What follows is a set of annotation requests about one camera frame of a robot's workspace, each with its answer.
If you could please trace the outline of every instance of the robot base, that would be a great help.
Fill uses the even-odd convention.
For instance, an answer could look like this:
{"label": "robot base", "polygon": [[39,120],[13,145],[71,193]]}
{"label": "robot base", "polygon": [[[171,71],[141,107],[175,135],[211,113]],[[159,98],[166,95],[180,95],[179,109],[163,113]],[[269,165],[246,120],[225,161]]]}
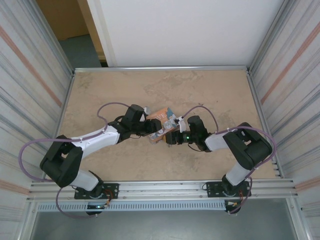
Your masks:
{"label": "robot base", "polygon": [[232,193],[227,194],[224,191],[222,181],[208,181],[205,183],[206,189],[203,188],[203,190],[206,190],[208,198],[221,198],[221,197],[235,197],[239,198],[242,196],[245,198],[249,192],[249,182],[244,181],[241,183],[241,185]]}
{"label": "robot base", "polygon": [[105,193],[105,190],[110,190],[112,192],[112,199],[117,199],[118,198],[118,193],[119,193],[119,184],[118,183],[103,183],[102,185],[102,193],[98,197],[92,197],[90,195],[89,191],[84,190],[83,188],[77,187],[75,189],[74,193],[74,199],[109,199],[110,197],[107,196]]}

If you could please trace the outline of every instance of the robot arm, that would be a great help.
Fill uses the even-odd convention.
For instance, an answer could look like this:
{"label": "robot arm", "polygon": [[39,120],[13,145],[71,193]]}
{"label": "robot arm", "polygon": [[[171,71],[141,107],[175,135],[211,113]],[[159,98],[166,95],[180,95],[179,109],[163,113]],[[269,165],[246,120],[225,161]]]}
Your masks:
{"label": "robot arm", "polygon": [[230,149],[236,163],[233,168],[222,177],[222,189],[226,196],[233,196],[244,184],[247,175],[255,166],[265,160],[273,151],[271,145],[256,131],[244,129],[251,127],[248,123],[240,124],[239,129],[221,134],[211,134],[207,131],[199,116],[189,117],[190,131],[169,132],[165,136],[167,144],[193,144],[201,152],[213,152],[218,149]]}
{"label": "robot arm", "polygon": [[[146,109],[133,104],[125,115],[109,122],[106,130],[102,128],[71,138],[80,141],[54,142],[40,168],[61,188],[71,185],[88,191],[92,197],[99,196],[103,182],[93,172],[80,170],[81,160],[101,148],[121,143],[132,134],[144,137],[162,129],[158,119],[146,120],[146,115]],[[58,138],[68,139],[64,135]]]}

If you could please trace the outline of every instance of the purple cable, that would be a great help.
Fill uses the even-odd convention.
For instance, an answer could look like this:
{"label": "purple cable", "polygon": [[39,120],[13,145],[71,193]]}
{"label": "purple cable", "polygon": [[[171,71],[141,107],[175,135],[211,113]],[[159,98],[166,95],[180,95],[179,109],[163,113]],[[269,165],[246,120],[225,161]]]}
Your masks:
{"label": "purple cable", "polygon": [[[122,102],[109,102],[109,103],[106,103],[104,105],[102,105],[98,111],[96,112],[96,115],[98,118],[102,119],[104,122],[105,122],[105,127],[104,127],[104,130],[94,134],[94,135],[91,135],[91,136],[87,136],[87,137],[84,137],[82,139],[82,141],[85,141],[85,140],[88,140],[88,139],[92,139],[92,138],[95,138],[99,135],[101,135],[108,127],[108,121],[107,119],[105,119],[103,116],[101,116],[99,113],[101,111],[101,109],[103,109],[105,106],[108,106],[108,105],[111,105],[111,104],[119,104],[119,105],[123,105],[123,106],[126,106],[126,107],[129,107],[127,104],[124,104]],[[22,163],[22,154],[24,152],[24,150],[31,144],[35,144],[35,143],[39,143],[39,142],[62,142],[62,143],[75,143],[75,142],[80,142],[81,139],[58,139],[58,138],[42,138],[42,139],[36,139],[36,140],[32,140],[32,141],[29,141],[27,142],[26,144],[24,144],[21,149],[20,149],[20,152],[19,152],[19,155],[18,155],[18,162],[19,162],[19,166],[21,168],[21,171],[27,175],[29,178],[35,180],[35,181],[39,181],[39,182],[53,182],[53,180],[51,179],[43,179],[43,178],[39,178],[39,177],[36,177],[36,176],[32,176],[30,173],[27,172],[27,170],[25,169],[23,163]]]}
{"label": "purple cable", "polygon": [[214,122],[215,122],[216,131],[218,132],[218,131],[219,131],[218,122],[217,122],[214,114],[209,110],[209,108],[207,108],[207,107],[205,107],[205,106],[202,106],[202,105],[194,106],[194,107],[191,108],[189,111],[187,111],[187,112],[185,113],[185,115],[182,116],[182,118],[184,119],[193,109],[196,109],[196,108],[203,108],[203,109],[207,110],[207,111],[210,113],[211,117],[213,118],[213,120],[214,120]]}
{"label": "purple cable", "polygon": [[56,197],[55,197],[55,205],[56,205],[56,208],[59,210],[60,213],[62,213],[63,215],[65,215],[65,216],[67,216],[67,217],[69,217],[69,218],[72,218],[72,219],[90,219],[90,218],[93,218],[93,217],[96,216],[96,215],[77,216],[77,215],[72,215],[72,214],[68,214],[68,213],[64,212],[64,211],[60,208],[60,206],[59,206],[59,204],[58,204],[58,197],[59,197],[59,194],[60,194],[60,192],[61,192],[62,189],[63,189],[63,187],[59,189],[59,191],[58,191],[58,193],[56,194]]}

